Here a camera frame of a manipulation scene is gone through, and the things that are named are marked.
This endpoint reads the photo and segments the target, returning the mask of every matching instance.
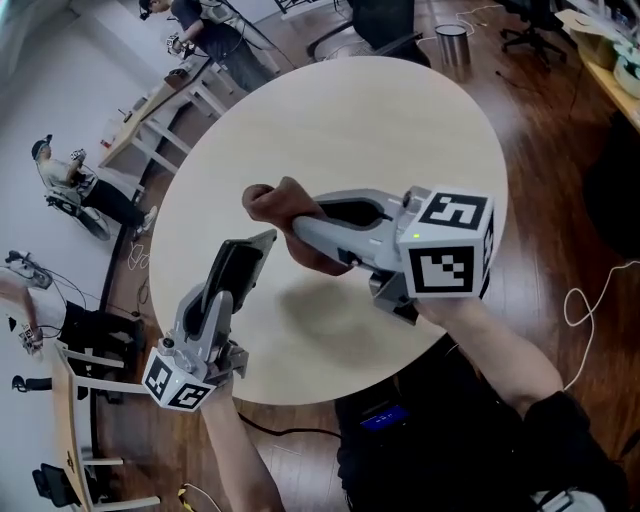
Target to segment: office chair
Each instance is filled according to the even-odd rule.
[[[43,498],[51,500],[54,507],[63,508],[69,505],[80,505],[80,500],[73,490],[73,487],[71,487],[71,482],[69,482],[62,468],[50,466],[49,464],[41,464],[40,469],[34,470],[31,474],[36,484],[38,494]],[[98,502],[101,497],[108,496],[107,493],[103,493],[100,490],[98,481],[86,472],[86,470],[85,477],[89,485],[91,499],[94,502]]]
[[[518,14],[522,21],[529,22],[529,27],[524,32],[508,28],[500,31],[503,39],[507,39],[509,35],[516,36],[515,39],[502,45],[503,52],[507,53],[509,46],[529,44],[547,69],[550,63],[546,50],[559,54],[560,60],[567,62],[567,54],[556,45],[546,41],[536,31],[536,29],[552,31],[560,31],[562,29],[562,22],[551,11],[551,0],[497,0],[497,2],[504,5],[507,12]]]
[[[431,67],[429,57],[420,50],[417,40],[422,34],[415,32],[414,0],[348,0],[353,9],[351,21],[341,24],[328,34],[307,46],[307,55],[313,60],[325,60],[337,54],[337,50],[324,58],[316,56],[318,46],[336,34],[353,27],[364,43],[343,46],[360,47],[350,55],[378,55],[409,60]]]

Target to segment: white cable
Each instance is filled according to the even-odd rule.
[[[329,60],[331,57],[333,57],[336,53],[338,53],[340,50],[342,50],[343,48],[346,48],[347,46],[354,46],[356,44],[362,44],[366,42],[364,39],[360,39],[359,41],[353,41],[351,43],[347,43],[347,44],[343,44],[342,46],[339,46],[338,48],[336,48],[334,51],[332,51],[329,55],[327,55],[324,59],[322,60]]]
[[[582,373],[582,370],[584,369],[585,363],[587,362],[587,356],[589,355],[589,349],[591,348],[591,342],[593,341],[593,336],[594,336],[595,331],[596,331],[596,320],[595,320],[595,318],[593,316],[593,312],[596,309],[598,309],[598,306],[600,305],[600,302],[602,301],[602,297],[604,297],[604,293],[607,291],[607,286],[609,286],[609,281],[611,281],[611,276],[613,275],[613,271],[614,270],[622,270],[622,269],[625,269],[625,268],[630,267],[631,265],[635,265],[635,264],[639,264],[640,265],[640,261],[630,261],[629,263],[627,263],[625,265],[621,265],[621,266],[618,266],[618,267],[613,267],[611,270],[609,270],[609,277],[607,277],[607,281],[604,283],[604,288],[602,288],[602,292],[600,293],[600,297],[598,297],[598,301],[596,302],[596,305],[593,306],[593,307],[591,307],[589,305],[589,301],[587,300],[587,297],[585,296],[584,292],[580,288],[571,288],[571,290],[569,290],[569,292],[567,293],[566,297],[564,298],[564,321],[567,322],[567,325],[569,325],[570,327],[577,327],[578,325],[584,323],[584,321],[587,318],[591,318],[591,334],[589,335],[589,342],[587,343],[587,348],[584,351],[584,356],[582,356],[582,363],[580,363],[580,368],[578,369],[578,373],[576,373],[576,376],[573,378],[573,380],[571,382],[569,382],[569,384],[567,384],[565,386],[565,388],[564,388],[565,391],[576,383],[576,381],[580,377],[580,374]],[[584,305],[587,307],[587,314],[584,315],[577,322],[572,322],[571,320],[569,320],[569,316],[567,315],[567,303],[569,302],[569,297],[571,297],[571,294],[574,293],[574,292],[578,292],[580,294],[580,296],[582,297],[582,300],[584,301]]]
[[[477,7],[476,9],[473,9],[472,11],[466,11],[466,12],[457,12],[456,13],[456,20],[459,21],[460,23],[464,23],[465,25],[468,25],[469,27],[471,27],[471,32],[467,33],[467,37],[471,37],[473,34],[475,34],[476,29],[475,27],[469,23],[468,21],[465,21],[463,19],[460,19],[460,16],[464,16],[465,14],[473,14],[476,11],[480,11],[482,9],[493,9],[495,7],[504,7],[502,5],[485,5],[483,7]],[[422,39],[418,39],[416,42],[420,43],[422,41],[430,41],[432,39],[437,39],[437,36],[433,36],[433,37],[423,37]]]
[[[213,504],[214,507],[216,507],[216,510],[218,512],[222,512],[222,510],[220,510],[220,507],[218,506],[218,504],[215,502],[215,500],[209,496],[206,492],[204,492],[202,489],[200,489],[200,487],[196,487],[195,485],[192,484],[184,484],[185,487],[191,487],[192,489],[195,489],[196,491],[200,491],[202,494],[204,494],[207,498],[209,498],[209,501]]]
[[[144,245],[131,242],[131,252],[127,260],[129,270],[145,269],[149,266],[149,254],[144,252]]]
[[[471,32],[467,34],[467,37],[470,37],[476,33],[476,29],[471,23],[461,19],[460,16],[464,16],[465,14],[473,14],[474,12],[481,11],[482,9],[495,9],[497,7],[504,7],[504,6],[503,5],[485,5],[483,7],[476,7],[472,11],[458,12],[456,13],[456,20],[458,20],[460,23],[464,23],[465,25],[468,25],[469,27],[471,27]]]

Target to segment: person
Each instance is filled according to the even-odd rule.
[[[540,350],[479,299],[432,299],[417,309],[448,334],[395,378],[335,403],[338,475],[351,510],[628,510],[624,473]],[[380,402],[408,413],[388,433],[362,425]],[[284,510],[231,385],[201,412],[231,509]]]
[[[7,313],[9,329],[19,329],[26,321],[35,341],[58,338],[69,350],[84,352],[86,348],[112,352],[128,366],[133,366],[137,354],[146,343],[143,320],[128,320],[101,311],[88,311],[52,288],[30,288],[13,271],[0,267],[0,299]],[[111,334],[123,333],[132,342]]]
[[[128,228],[141,232],[151,228],[158,215],[155,206],[146,214],[138,210],[127,196],[110,183],[99,180],[93,174],[82,173],[82,159],[68,164],[55,160],[51,154],[52,138],[52,135],[47,135],[31,148],[31,156],[48,190],[61,193],[74,204],[95,208]]]
[[[245,91],[253,92],[273,78],[240,32],[226,23],[202,18],[203,4],[198,0],[140,0],[140,9],[147,15],[171,9],[183,30],[173,49],[179,52],[185,43],[195,43]]]

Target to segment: person sitting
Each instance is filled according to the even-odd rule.
[[[48,190],[58,192],[70,202],[96,210],[111,217],[123,226],[148,231],[158,209],[154,206],[148,213],[140,211],[116,187],[98,179],[94,174],[80,171],[83,159],[64,163],[51,157],[52,135],[36,141],[31,156],[38,166],[38,172]]]

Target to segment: white desk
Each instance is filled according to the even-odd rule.
[[[201,100],[196,97],[196,94],[202,98],[202,100],[206,102],[206,104],[208,104],[218,114],[218,116],[222,116],[227,111],[227,107],[218,98],[216,98],[205,85],[205,80],[217,77],[217,73],[220,71],[220,66],[217,64],[210,64],[209,61],[205,61],[204,63],[198,63],[191,71],[189,71],[188,78],[178,90],[173,89],[163,81],[160,88],[151,95],[147,102],[142,105],[139,110],[135,111],[126,123],[123,123],[122,128],[116,135],[111,147],[104,153],[99,167],[107,167],[129,144],[132,144],[149,158],[175,174],[178,171],[178,168],[158,153],[155,148],[147,145],[139,137],[140,129],[145,126],[153,130],[160,136],[165,137],[169,142],[180,149],[180,151],[185,154],[189,154],[191,148],[175,134],[158,123],[153,117],[170,100],[178,96],[183,98],[185,101],[192,102],[199,110],[205,111],[207,107],[205,107]],[[227,82],[222,78],[220,79],[229,91],[232,92],[233,89],[229,88]]]
[[[139,384],[126,384],[109,380],[92,379],[76,375],[69,366],[67,358],[78,359],[91,364],[122,368],[121,361],[89,356],[71,352],[56,344],[52,361],[53,404],[56,422],[56,440],[60,465],[73,487],[85,512],[108,512],[111,510],[129,510],[150,507],[160,503],[157,496],[115,503],[93,503],[89,486],[85,477],[85,466],[118,466],[124,463],[120,458],[88,459],[84,458],[78,447],[75,428],[76,396],[78,386],[92,389],[106,389],[122,393],[146,394],[146,389]]]
[[[180,299],[208,275],[221,243],[270,225],[240,198],[254,183],[293,176],[311,195],[412,185],[493,194],[497,248],[507,209],[500,144],[480,107],[455,83],[417,64],[353,57],[313,64],[232,107],[193,148],[162,203],[150,283],[163,331]],[[306,404],[364,389],[424,353],[442,330],[410,327],[374,308],[369,274],[331,278],[297,265],[282,235],[258,286],[232,321],[250,352],[238,398]]]

